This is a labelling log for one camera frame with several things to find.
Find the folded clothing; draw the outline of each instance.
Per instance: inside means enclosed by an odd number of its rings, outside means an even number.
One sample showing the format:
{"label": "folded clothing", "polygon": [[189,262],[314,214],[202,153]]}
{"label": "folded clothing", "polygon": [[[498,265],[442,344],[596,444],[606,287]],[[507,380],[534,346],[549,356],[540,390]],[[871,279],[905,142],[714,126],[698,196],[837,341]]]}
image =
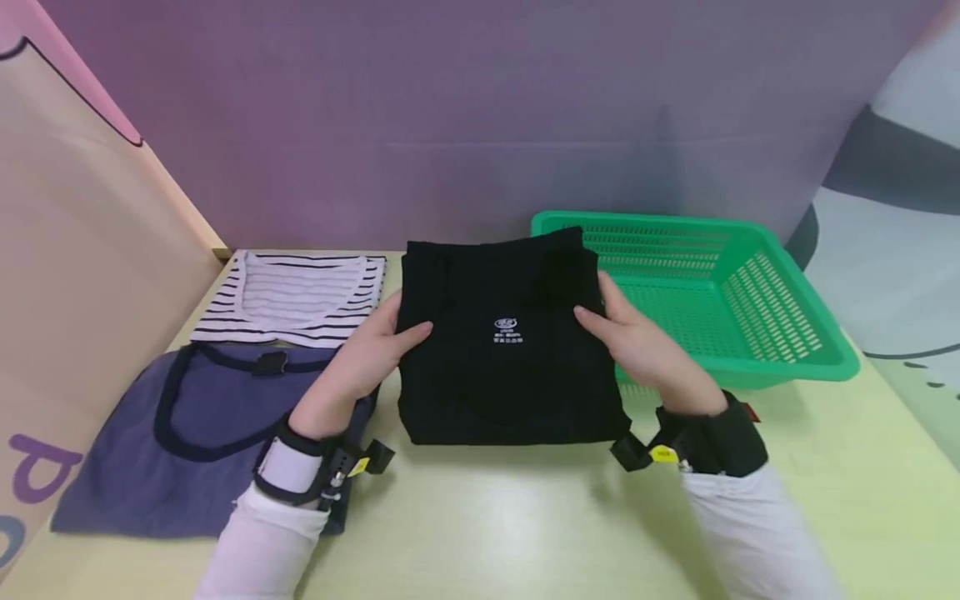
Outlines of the folded clothing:
{"label": "folded clothing", "polygon": [[339,348],[380,301],[387,259],[237,251],[193,342]]}
{"label": "folded clothing", "polygon": [[[263,443],[335,350],[191,344],[159,356],[107,419],[50,528],[146,538],[219,536]],[[360,399],[359,444],[375,407]],[[344,531],[349,497],[324,533]]]}
{"label": "folded clothing", "polygon": [[630,428],[606,347],[577,323],[603,314],[597,255],[569,228],[455,246],[410,242],[402,331],[434,324],[400,360],[400,418],[414,444],[576,444]]}

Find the white sleeve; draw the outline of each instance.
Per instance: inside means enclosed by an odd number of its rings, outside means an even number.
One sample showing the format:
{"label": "white sleeve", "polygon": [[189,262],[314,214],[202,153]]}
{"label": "white sleeve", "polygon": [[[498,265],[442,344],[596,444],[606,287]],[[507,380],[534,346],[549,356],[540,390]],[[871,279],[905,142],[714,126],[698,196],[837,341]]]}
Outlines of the white sleeve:
{"label": "white sleeve", "polygon": [[328,516],[277,502],[251,484],[220,535],[195,600],[291,600]]}
{"label": "white sleeve", "polygon": [[687,473],[684,488],[732,600],[844,597],[769,464],[746,477]]}

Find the purple wall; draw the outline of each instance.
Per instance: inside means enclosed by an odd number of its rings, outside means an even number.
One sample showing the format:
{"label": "purple wall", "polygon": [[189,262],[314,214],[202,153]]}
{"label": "purple wall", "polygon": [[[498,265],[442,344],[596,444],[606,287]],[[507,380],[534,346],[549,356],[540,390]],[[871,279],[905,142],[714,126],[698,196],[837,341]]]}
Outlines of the purple wall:
{"label": "purple wall", "polygon": [[944,0],[41,0],[224,240],[401,248],[546,208],[785,236]]}

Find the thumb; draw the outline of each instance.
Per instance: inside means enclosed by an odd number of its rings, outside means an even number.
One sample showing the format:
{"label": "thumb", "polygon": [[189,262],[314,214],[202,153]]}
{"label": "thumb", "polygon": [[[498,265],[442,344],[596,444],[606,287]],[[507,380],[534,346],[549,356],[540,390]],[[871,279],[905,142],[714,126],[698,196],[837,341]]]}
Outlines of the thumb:
{"label": "thumb", "polygon": [[607,346],[610,345],[618,328],[616,323],[601,317],[595,312],[587,310],[583,306],[576,306],[573,309],[573,315],[584,329],[593,334],[593,337],[599,339]]}
{"label": "thumb", "polygon": [[433,331],[433,324],[429,321],[424,321],[419,325],[414,325],[406,331],[401,331],[397,335],[393,336],[393,344],[395,346],[397,355],[403,356],[409,352],[420,342],[427,339],[431,331]]}

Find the green basket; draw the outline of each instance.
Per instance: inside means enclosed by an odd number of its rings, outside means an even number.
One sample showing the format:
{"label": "green basket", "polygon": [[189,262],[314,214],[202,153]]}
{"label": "green basket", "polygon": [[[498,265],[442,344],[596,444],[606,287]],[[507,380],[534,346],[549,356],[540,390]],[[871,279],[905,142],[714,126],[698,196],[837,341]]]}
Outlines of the green basket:
{"label": "green basket", "polygon": [[[630,302],[724,387],[844,381],[856,353],[778,239],[743,221],[549,210],[534,235],[581,227]],[[618,368],[617,376],[626,379]]]}

